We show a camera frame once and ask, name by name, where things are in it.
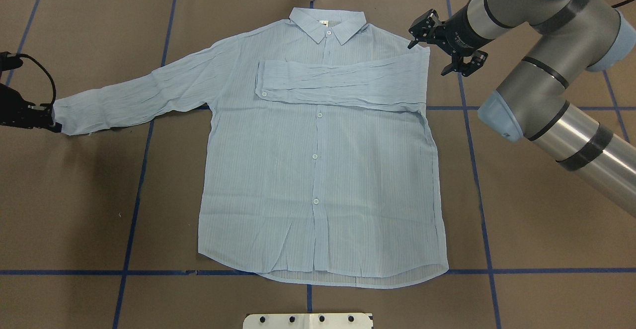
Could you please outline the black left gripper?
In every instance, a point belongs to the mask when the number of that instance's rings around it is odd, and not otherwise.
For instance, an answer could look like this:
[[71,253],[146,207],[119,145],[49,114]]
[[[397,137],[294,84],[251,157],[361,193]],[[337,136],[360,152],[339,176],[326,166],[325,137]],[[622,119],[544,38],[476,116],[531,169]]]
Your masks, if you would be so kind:
[[18,91],[4,84],[0,85],[0,125],[27,129],[48,128],[50,132],[62,132],[62,124],[54,123],[49,103],[35,105],[27,102]]

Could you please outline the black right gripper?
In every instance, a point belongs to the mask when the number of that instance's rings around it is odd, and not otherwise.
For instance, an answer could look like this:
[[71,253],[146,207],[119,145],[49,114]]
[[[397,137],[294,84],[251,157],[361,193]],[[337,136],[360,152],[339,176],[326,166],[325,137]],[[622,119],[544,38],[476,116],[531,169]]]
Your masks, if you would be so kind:
[[[466,10],[459,10],[444,21],[437,35],[437,45],[451,57],[451,63],[442,69],[441,76],[459,73],[468,77],[483,67],[488,53],[480,49],[488,44],[488,39],[479,35],[470,25]],[[422,37],[414,35],[407,48],[411,50],[421,42]]]

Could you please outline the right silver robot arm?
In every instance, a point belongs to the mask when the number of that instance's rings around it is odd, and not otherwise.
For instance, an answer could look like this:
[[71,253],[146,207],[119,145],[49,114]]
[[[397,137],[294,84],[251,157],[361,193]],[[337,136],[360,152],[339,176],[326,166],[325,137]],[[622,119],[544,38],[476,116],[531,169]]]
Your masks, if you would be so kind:
[[436,45],[451,57],[442,75],[472,75],[483,46],[529,24],[541,36],[478,109],[513,142],[525,138],[607,198],[635,214],[635,148],[563,98],[584,71],[607,70],[635,46],[635,29],[604,0],[470,0],[445,21],[431,9],[410,26],[410,47]]

